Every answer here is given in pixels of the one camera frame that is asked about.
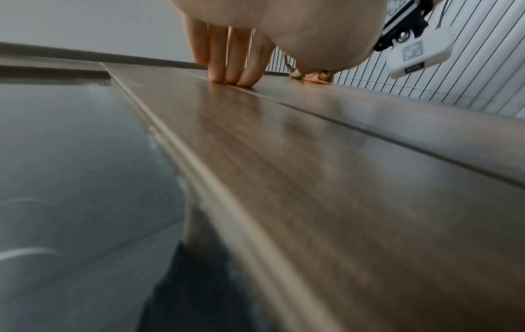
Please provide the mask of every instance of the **wooden plank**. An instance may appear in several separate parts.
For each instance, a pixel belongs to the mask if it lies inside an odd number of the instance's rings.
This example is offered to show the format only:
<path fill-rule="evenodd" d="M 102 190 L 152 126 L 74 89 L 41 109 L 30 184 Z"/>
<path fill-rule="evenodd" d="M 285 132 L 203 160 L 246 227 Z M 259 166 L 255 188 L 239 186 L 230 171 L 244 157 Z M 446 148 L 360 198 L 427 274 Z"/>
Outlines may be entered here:
<path fill-rule="evenodd" d="M 525 327 L 521 187 L 176 69 L 105 66 L 286 328 Z"/>
<path fill-rule="evenodd" d="M 51 59 L 34 56 L 0 55 L 0 67 L 106 72 L 106 70 L 98 62 Z"/>
<path fill-rule="evenodd" d="M 253 92 L 525 186 L 524 121 L 347 86 L 274 77 L 263 77 Z"/>

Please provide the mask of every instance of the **white device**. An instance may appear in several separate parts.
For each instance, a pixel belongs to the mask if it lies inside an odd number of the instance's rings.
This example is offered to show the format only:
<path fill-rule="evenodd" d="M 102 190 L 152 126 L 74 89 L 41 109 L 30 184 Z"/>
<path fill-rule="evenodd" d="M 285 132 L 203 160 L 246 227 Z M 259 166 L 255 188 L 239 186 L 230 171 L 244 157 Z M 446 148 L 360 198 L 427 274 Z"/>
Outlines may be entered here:
<path fill-rule="evenodd" d="M 415 38 L 404 32 L 393 39 L 394 47 L 387 57 L 387 72 L 393 79 L 435 66 L 450 58 L 454 35 L 450 27 L 440 27 Z"/>

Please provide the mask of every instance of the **skin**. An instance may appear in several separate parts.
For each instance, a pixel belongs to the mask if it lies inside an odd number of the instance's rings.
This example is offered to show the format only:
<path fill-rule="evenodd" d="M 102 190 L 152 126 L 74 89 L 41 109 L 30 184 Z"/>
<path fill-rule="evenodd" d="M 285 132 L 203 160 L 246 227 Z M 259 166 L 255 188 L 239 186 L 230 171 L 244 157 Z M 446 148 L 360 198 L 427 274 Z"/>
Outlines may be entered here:
<path fill-rule="evenodd" d="M 387 0 L 171 1 L 209 79 L 245 88 L 262 77 L 275 46 L 294 57 L 304 74 L 357 66 L 372 54 L 387 8 Z"/>

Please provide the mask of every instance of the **striped white wall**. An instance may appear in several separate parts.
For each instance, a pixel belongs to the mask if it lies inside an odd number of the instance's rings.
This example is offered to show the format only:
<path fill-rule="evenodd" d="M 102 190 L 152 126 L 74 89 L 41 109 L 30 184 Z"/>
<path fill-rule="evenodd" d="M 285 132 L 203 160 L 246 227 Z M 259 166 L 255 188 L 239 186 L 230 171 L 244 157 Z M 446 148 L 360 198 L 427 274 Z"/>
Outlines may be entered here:
<path fill-rule="evenodd" d="M 427 16 L 434 29 L 442 7 Z M 423 71 L 391 79 L 389 50 L 336 75 L 338 84 L 525 118 L 525 0 L 450 0 L 443 26 L 452 26 L 452 57 Z M 286 72 L 276 50 L 268 70 Z"/>

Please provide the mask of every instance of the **gray tile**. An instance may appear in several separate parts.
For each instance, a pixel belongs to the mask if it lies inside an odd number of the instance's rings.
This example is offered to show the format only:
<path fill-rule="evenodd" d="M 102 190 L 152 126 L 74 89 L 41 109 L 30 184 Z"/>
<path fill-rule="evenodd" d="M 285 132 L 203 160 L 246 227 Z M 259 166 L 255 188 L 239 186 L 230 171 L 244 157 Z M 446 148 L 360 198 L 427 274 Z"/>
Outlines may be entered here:
<path fill-rule="evenodd" d="M 167 271 L 183 223 L 0 305 L 2 332 L 133 331 L 142 303 Z"/>
<path fill-rule="evenodd" d="M 0 85 L 0 304 L 183 218 L 174 171 L 111 86 Z"/>

